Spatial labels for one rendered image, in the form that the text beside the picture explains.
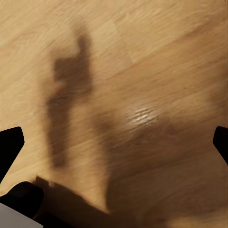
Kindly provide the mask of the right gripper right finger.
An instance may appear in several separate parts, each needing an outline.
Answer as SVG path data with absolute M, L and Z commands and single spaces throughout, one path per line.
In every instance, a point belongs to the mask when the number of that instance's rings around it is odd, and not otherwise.
M 213 143 L 228 164 L 228 128 L 218 126 L 215 131 Z

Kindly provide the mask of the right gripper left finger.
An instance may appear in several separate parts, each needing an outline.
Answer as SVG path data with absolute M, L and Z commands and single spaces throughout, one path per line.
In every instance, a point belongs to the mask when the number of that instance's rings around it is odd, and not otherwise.
M 21 127 L 0 132 L 0 183 L 25 144 Z

